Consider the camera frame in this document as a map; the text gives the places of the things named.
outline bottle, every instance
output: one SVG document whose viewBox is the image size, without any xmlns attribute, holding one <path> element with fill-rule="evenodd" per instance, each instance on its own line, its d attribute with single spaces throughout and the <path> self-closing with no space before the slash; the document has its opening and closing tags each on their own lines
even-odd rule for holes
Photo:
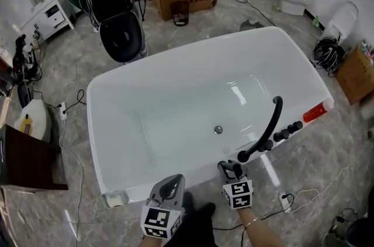
<svg viewBox="0 0 374 247">
<path fill-rule="evenodd" d="M 316 118 L 322 116 L 323 114 L 331 111 L 334 108 L 334 100 L 332 98 L 327 98 L 323 102 L 319 103 L 317 106 L 311 108 L 308 112 L 304 113 L 303 120 L 309 123 Z"/>
<path fill-rule="evenodd" d="M 277 6 L 277 4 L 273 4 L 271 6 L 271 11 L 272 12 L 279 12 L 280 11 L 280 8 Z"/>
<path fill-rule="evenodd" d="M 311 25 L 314 26 L 314 27 L 317 27 L 317 28 L 320 27 L 320 19 L 318 18 L 318 16 L 316 16 L 316 17 L 313 19 Z"/>
</svg>

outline bathtub drain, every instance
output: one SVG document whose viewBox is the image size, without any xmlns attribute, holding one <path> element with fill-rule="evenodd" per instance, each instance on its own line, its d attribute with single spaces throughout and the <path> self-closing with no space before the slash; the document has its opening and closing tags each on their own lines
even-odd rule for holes
<svg viewBox="0 0 374 247">
<path fill-rule="evenodd" d="M 216 127 L 214 128 L 214 132 L 215 132 L 216 134 L 222 134 L 222 132 L 223 132 L 223 128 L 222 128 L 221 126 L 216 126 Z"/>
</svg>

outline black faucet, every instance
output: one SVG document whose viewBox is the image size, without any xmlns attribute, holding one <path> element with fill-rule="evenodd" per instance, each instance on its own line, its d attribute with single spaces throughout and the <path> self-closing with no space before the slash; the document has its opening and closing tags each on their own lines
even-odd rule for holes
<svg viewBox="0 0 374 247">
<path fill-rule="evenodd" d="M 273 116 L 270 119 L 270 123 L 268 127 L 266 128 L 265 132 L 262 134 L 261 138 L 248 150 L 241 151 L 238 154 L 238 160 L 239 162 L 247 162 L 250 158 L 250 155 L 252 155 L 255 151 L 259 150 L 264 144 L 266 144 L 267 140 L 273 133 L 276 124 L 278 123 L 278 120 L 281 116 L 282 107 L 283 107 L 283 100 L 280 96 L 276 96 L 273 98 L 273 103 L 275 104 L 275 109 Z"/>
</svg>

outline bracelet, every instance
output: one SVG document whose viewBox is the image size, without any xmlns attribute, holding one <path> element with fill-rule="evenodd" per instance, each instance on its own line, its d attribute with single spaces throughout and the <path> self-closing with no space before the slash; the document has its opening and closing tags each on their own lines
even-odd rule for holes
<svg viewBox="0 0 374 247">
<path fill-rule="evenodd" d="M 258 217 L 254 218 L 251 222 L 249 222 L 245 227 L 244 229 L 247 229 L 248 226 L 250 226 L 253 222 L 255 222 L 256 220 L 258 220 Z"/>
</svg>

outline drawer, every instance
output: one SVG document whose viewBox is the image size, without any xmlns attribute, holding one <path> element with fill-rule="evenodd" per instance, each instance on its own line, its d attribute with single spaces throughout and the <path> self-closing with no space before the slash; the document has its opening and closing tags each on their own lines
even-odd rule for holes
<svg viewBox="0 0 374 247">
<path fill-rule="evenodd" d="M 65 19 L 63 17 L 63 14 L 60 11 L 54 13 L 48 18 L 48 22 L 51 27 L 56 27 L 58 24 L 60 24 L 63 21 L 65 21 Z"/>
</svg>

